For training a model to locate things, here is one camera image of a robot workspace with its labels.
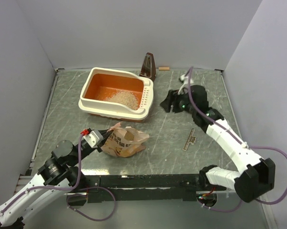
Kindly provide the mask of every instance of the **litter box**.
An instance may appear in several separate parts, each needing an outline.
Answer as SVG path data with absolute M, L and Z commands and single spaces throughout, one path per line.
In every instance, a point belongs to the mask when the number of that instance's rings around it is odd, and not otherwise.
M 131 92 L 138 102 L 138 109 L 107 102 L 121 91 Z M 145 119 L 153 102 L 152 80 L 130 72 L 106 68 L 93 68 L 80 95 L 79 107 L 84 112 L 129 121 Z

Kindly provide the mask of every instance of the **red clip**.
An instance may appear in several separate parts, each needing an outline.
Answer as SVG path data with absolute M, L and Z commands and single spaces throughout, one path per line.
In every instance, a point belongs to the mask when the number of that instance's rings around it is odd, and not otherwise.
M 85 135 L 88 135 L 90 132 L 86 129 L 86 130 L 83 130 L 82 132 L 81 132 L 81 134 L 83 135 L 83 136 L 85 136 Z

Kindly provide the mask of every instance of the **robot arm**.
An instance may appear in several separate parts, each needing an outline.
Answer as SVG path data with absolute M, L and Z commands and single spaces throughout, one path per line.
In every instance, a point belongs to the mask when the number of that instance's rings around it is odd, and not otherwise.
M 81 160 L 95 149 L 100 152 L 100 147 L 111 133 L 107 130 L 85 130 L 81 141 Z M 10 228 L 10 226 L 22 228 L 26 220 L 72 190 L 71 186 L 76 184 L 78 178 L 78 168 L 75 167 L 79 161 L 77 148 L 78 145 L 74 146 L 70 141 L 64 140 L 58 143 L 51 153 L 51 158 L 38 170 L 31 181 L 0 206 L 0 228 Z
M 185 80 L 186 77 L 180 78 L 180 81 L 185 82 Z M 270 158 L 263 159 L 248 148 L 246 142 L 235 134 L 224 117 L 216 109 L 209 107 L 207 92 L 203 86 L 192 85 L 191 94 L 196 106 L 205 114 L 204 116 L 197 112 L 190 103 L 188 94 L 185 92 L 182 94 L 181 90 L 170 90 L 160 106 L 166 112 L 172 110 L 174 113 L 182 111 L 190 113 L 194 123 L 222 147 L 238 170 L 230 171 L 216 165 L 204 167 L 200 171 L 200 185 L 202 187 L 220 185 L 233 189 L 244 202 L 250 202 L 272 190 L 275 180 L 274 162 Z M 210 122 L 205 116 L 215 120 L 224 129 Z

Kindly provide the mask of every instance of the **plastic bag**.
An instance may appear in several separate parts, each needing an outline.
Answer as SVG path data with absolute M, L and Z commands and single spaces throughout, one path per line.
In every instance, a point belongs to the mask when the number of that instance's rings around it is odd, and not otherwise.
M 149 135 L 130 126 L 116 127 L 101 147 L 102 151 L 118 157 L 129 157 L 146 148 L 142 145 Z

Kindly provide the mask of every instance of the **purple cable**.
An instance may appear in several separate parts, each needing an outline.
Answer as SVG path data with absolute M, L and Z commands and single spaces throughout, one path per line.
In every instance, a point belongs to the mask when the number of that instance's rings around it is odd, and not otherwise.
M 91 217 L 85 215 L 83 212 L 81 212 L 81 211 L 79 211 L 79 210 L 73 208 L 72 206 L 70 206 L 70 205 L 68 204 L 68 200 L 69 200 L 70 198 L 74 197 L 74 196 L 82 196 L 82 197 L 84 196 L 84 197 L 85 197 L 85 195 L 82 195 L 82 194 L 74 194 L 74 195 L 72 195 L 72 196 L 67 197 L 67 198 L 66 198 L 66 204 L 67 204 L 68 208 L 70 208 L 71 210 L 74 210 L 75 212 L 79 213 L 80 215 L 86 217 L 87 219 L 90 219 L 90 220 L 92 220 L 92 221 L 98 221 L 98 222 L 100 222 L 100 221 L 105 221 L 105 220 L 109 219 L 109 218 L 114 214 L 114 212 L 115 212 L 115 209 L 116 209 L 116 206 L 117 206 L 115 196 L 114 196 L 114 194 L 113 194 L 110 190 L 108 190 L 108 189 L 106 189 L 106 188 L 104 188 L 104 187 L 87 187 L 87 188 L 79 189 L 79 191 L 84 191 L 84 190 L 93 189 L 93 188 L 101 188 L 101 189 L 107 191 L 108 193 L 110 193 L 110 195 L 111 195 L 112 198 L 113 198 L 114 208 L 113 208 L 112 212 L 111 212 L 107 217 L 105 217 L 105 218 L 103 218 L 103 219 L 94 219 L 94 218 L 91 218 Z
M 221 124 L 219 124 L 218 122 L 216 122 L 216 121 L 213 120 L 212 118 L 210 118 L 210 117 L 208 117 L 207 115 L 205 115 L 205 114 L 196 106 L 196 104 L 195 104 L 195 102 L 193 101 L 193 98 L 192 98 L 191 85 L 190 85 L 192 69 L 193 69 L 193 67 L 191 67 L 191 68 L 188 70 L 188 96 L 189 96 L 189 100 L 190 100 L 192 106 L 195 108 L 195 110 L 196 110 L 201 116 L 203 116 L 204 118 L 206 118 L 208 121 L 212 122 L 213 124 L 216 124 L 217 126 L 219 126 L 220 128 L 222 128 L 222 129 L 225 130 L 226 132 L 228 132 L 239 144 L 242 144 L 242 142 L 241 142 L 230 130 L 226 129 L 224 126 L 222 126 Z M 282 150 L 277 149 L 277 148 L 268 147 L 268 146 L 250 146 L 250 148 L 252 148 L 252 149 L 274 150 L 274 151 L 277 151 L 277 152 L 279 152 L 280 154 L 282 154 L 282 155 L 287 159 L 287 154 L 286 154 L 285 152 L 283 152 Z M 281 196 L 279 199 L 275 200 L 275 201 L 265 202 L 265 201 L 262 201 L 262 200 L 259 200 L 259 199 L 256 199 L 256 201 L 258 201 L 259 203 L 262 203 L 262 204 L 273 205 L 273 204 L 277 204 L 277 203 L 279 203 L 280 201 L 282 201 L 286 196 L 287 196 L 287 188 L 286 188 L 286 190 L 284 191 L 284 193 L 282 194 L 282 196 Z
M 81 178 L 81 140 L 82 137 L 84 136 L 84 134 L 80 135 L 79 138 L 79 142 L 78 142 L 78 176 L 77 176 L 77 181 L 76 184 L 72 187 L 55 187 L 55 186 L 51 186 L 51 185 L 47 185 L 47 186 L 36 186 L 36 187 L 31 187 L 29 189 L 27 189 L 27 191 L 32 191 L 35 189 L 39 189 L 39 188 L 44 188 L 44 189 L 55 189 L 55 190 L 61 190 L 61 191 L 72 191 L 74 190 L 79 182 L 80 182 L 80 178 Z M 22 197 L 24 194 L 26 193 L 26 191 L 21 192 L 20 194 L 18 194 L 18 196 L 13 199 L 13 201 L 11 201 L 2 211 L 1 213 L 4 213 L 8 208 L 11 207 L 12 204 L 14 204 L 20 197 Z
M 221 209 L 214 209 L 214 208 L 209 208 L 206 205 L 201 204 L 201 206 L 203 206 L 205 209 L 211 210 L 211 211 L 217 211 L 217 212 L 223 212 L 223 213 L 230 213 L 233 211 L 237 211 L 242 205 L 242 200 L 240 200 L 240 202 L 238 203 L 238 205 L 236 207 L 234 207 L 233 209 L 230 210 L 221 210 Z
M 281 153 L 287 159 L 287 154 L 285 152 L 283 152 L 281 149 L 268 147 L 268 146 L 252 146 L 251 148 L 252 149 L 268 149 L 268 150 L 277 151 L 277 152 Z M 277 199 L 277 200 L 274 200 L 272 202 L 266 202 L 266 201 L 262 201 L 262 200 L 256 199 L 256 201 L 258 201 L 259 203 L 262 203 L 262 204 L 273 205 L 273 204 L 277 204 L 277 203 L 281 202 L 286 196 L 287 196 L 287 188 L 283 192 L 281 197 L 279 197 L 279 199 Z

